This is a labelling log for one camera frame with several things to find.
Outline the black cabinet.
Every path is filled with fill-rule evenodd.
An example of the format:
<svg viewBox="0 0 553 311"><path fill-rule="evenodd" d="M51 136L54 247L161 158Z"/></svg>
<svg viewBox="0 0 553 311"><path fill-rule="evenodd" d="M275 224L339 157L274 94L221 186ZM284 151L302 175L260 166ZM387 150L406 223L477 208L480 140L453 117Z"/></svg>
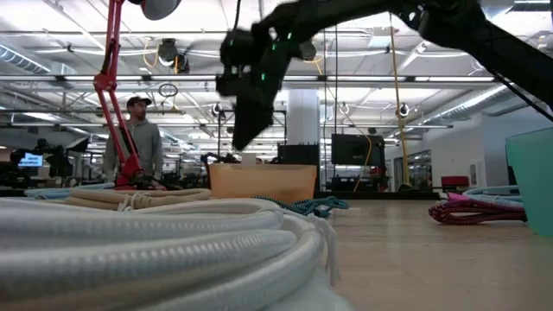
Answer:
<svg viewBox="0 0 553 311"><path fill-rule="evenodd" d="M277 146L278 162L281 164L298 164L316 166L314 195L321 190L321 146L318 143L279 144Z"/></svg>

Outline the red desk lamp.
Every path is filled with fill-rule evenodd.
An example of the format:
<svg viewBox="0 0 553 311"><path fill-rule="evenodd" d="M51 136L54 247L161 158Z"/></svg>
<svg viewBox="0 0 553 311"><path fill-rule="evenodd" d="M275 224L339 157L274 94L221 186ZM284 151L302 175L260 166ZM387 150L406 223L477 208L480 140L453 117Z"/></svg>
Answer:
<svg viewBox="0 0 553 311"><path fill-rule="evenodd" d="M126 119L119 105L116 90L118 88L118 63L120 54L120 28L122 8L130 2L140 7L144 16L156 21L170 15L181 0L109 0L106 50L100 72L93 78L94 90L107 122L109 136L118 153L115 188L117 190L163 190L160 180L147 176L141 167L136 145L126 128Z"/></svg>

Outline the red seat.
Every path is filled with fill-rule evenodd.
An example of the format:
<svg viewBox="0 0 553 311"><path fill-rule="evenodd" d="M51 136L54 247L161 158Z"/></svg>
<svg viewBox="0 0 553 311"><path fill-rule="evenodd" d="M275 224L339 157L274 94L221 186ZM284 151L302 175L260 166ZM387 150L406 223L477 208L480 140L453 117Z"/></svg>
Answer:
<svg viewBox="0 0 553 311"><path fill-rule="evenodd" d="M469 188L470 182L467 176L451 175L442 176L441 185L443 190L463 192Z"/></svg>

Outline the teal translucent plastic bin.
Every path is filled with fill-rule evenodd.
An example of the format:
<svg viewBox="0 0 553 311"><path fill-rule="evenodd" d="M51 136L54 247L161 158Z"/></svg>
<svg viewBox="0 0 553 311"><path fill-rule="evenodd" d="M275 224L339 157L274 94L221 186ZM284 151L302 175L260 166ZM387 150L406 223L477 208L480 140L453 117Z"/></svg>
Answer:
<svg viewBox="0 0 553 311"><path fill-rule="evenodd" d="M506 151L530 228L553 238L553 128L508 137Z"/></svg>

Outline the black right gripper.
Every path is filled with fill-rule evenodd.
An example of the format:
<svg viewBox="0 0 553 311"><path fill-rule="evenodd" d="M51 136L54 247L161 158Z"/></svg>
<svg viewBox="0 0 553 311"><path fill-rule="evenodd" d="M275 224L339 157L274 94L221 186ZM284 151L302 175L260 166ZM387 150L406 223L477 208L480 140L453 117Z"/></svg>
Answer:
<svg viewBox="0 0 553 311"><path fill-rule="evenodd" d="M236 97L232 146L245 149L262 131L273 124L273 101L282 88L292 58L300 58L299 44L269 41L258 44L259 59L251 65L225 67L215 78L216 91L223 97Z"/></svg>

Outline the black television screen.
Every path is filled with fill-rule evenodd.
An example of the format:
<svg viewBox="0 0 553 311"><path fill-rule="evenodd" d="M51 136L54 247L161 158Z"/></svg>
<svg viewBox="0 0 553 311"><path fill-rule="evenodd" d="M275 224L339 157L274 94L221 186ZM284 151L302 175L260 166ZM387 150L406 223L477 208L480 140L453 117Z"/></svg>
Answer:
<svg viewBox="0 0 553 311"><path fill-rule="evenodd" d="M367 166L385 165L385 140L382 136L333 134L331 136L331 163L362 166L370 152Z"/></svg>

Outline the black metal station frame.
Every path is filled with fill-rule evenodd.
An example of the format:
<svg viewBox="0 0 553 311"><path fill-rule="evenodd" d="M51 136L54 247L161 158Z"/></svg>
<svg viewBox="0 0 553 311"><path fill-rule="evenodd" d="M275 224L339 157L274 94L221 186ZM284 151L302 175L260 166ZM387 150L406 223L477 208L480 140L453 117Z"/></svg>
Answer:
<svg viewBox="0 0 553 311"><path fill-rule="evenodd" d="M43 188L38 189L38 196L43 193L49 199L65 198L69 195L70 188ZM11 189L0 188L0 198L16 197L36 197L36 194L31 194L31 189ZM336 197L341 200L439 200L438 193L431 192L315 192L316 199L322 199L329 196Z"/></svg>

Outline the orange translucent plastic bin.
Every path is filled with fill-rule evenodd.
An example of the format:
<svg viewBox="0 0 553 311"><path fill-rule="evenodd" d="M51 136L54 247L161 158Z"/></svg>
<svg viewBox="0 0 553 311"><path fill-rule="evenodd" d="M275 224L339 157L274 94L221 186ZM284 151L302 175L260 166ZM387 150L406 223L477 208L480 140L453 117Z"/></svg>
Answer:
<svg viewBox="0 0 553 311"><path fill-rule="evenodd" d="M296 164L226 164L209 166L210 186L218 199L269 197L291 203L312 199L318 169Z"/></svg>

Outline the background robot station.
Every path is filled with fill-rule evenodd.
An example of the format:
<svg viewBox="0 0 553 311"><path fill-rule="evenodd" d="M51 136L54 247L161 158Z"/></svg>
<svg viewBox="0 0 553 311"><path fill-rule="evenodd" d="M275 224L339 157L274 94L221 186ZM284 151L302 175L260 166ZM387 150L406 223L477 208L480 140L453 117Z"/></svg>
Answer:
<svg viewBox="0 0 553 311"><path fill-rule="evenodd" d="M45 157L45 161L50 165L48 173L50 177L66 178L73 175L73 164L69 161L69 153L85 153L88 144L88 137L79 138L66 147L53 145L45 138L39 138L34 154Z"/></svg>

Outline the person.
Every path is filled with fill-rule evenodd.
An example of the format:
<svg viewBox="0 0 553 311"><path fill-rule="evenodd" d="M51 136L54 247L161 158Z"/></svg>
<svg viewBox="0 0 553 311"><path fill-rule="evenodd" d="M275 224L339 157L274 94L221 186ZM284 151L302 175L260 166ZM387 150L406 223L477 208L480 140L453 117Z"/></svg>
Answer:
<svg viewBox="0 0 553 311"><path fill-rule="evenodd" d="M125 123L136 145L137 154L144 173L156 180L160 180L163 165L162 137L158 126L146 118L146 108L150 104L151 100L148 98L130 98L126 103L130 119ZM115 181L118 164L118 153L111 136L109 136L105 145L102 165L103 176L106 180Z"/></svg>

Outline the white square pillar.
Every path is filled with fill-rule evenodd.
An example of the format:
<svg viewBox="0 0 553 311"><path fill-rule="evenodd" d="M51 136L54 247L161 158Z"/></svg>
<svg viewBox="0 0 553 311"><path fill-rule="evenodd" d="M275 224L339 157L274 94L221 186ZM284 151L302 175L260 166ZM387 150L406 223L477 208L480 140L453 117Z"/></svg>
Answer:
<svg viewBox="0 0 553 311"><path fill-rule="evenodd" d="M320 101L315 89L289 91L287 138L292 145L320 141Z"/></svg>

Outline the background blue screen monitor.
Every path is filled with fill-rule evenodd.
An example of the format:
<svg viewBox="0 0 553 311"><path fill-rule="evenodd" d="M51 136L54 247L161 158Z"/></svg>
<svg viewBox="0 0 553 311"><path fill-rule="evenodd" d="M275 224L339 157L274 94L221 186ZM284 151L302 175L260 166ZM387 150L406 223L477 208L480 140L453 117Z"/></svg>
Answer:
<svg viewBox="0 0 553 311"><path fill-rule="evenodd" d="M44 156L26 149L17 149L10 154L10 161L18 168L40 168L43 166Z"/></svg>

